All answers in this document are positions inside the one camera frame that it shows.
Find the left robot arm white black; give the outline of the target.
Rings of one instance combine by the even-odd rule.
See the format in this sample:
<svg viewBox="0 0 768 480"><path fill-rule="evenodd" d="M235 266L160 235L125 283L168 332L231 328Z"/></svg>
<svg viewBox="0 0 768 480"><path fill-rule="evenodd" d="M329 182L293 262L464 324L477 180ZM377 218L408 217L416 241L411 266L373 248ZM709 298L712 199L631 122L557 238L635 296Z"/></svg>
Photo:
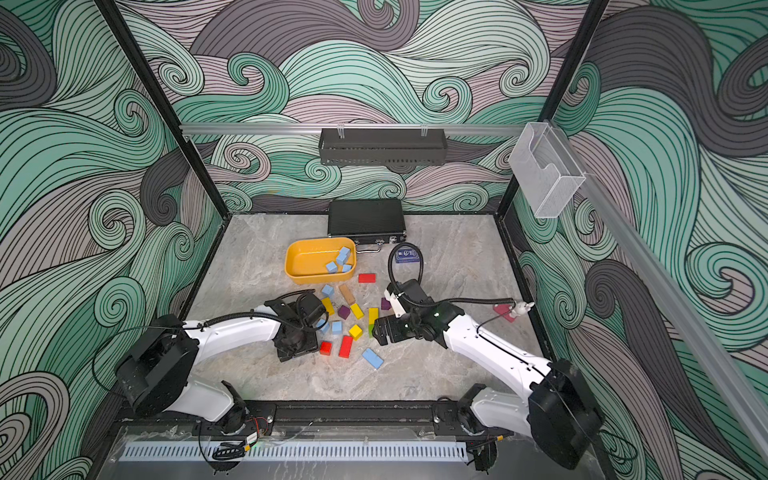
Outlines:
<svg viewBox="0 0 768 480"><path fill-rule="evenodd" d="M183 322L174 314L153 320L117 362L114 373L134 414L165 412L202 419L225 435L252 423L246 401L228 381L208 383L193 368L214 356L253 343L270 343L278 360L317 352L317 332L330 310L312 289L268 300L245 312Z"/></svg>

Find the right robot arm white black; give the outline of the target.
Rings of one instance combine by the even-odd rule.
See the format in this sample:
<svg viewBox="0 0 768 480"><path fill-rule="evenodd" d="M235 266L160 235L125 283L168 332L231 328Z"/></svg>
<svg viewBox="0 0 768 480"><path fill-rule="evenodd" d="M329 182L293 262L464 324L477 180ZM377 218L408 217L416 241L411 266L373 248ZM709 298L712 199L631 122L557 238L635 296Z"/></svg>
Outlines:
<svg viewBox="0 0 768 480"><path fill-rule="evenodd" d="M396 280L394 263L402 242L388 256L389 283L385 298L391 315L375 320L380 345L406 340L434 342L483 367L508 387L502 393L474 385L456 403L453 424L470 436L471 464L489 470L498 456L498 443L507 435L532 440L556 464L575 469L589 449L602 447L604 415L581 371L567 360L550 361L529 353L490 332L465 310L466 297L434 300L420 277Z"/></svg>

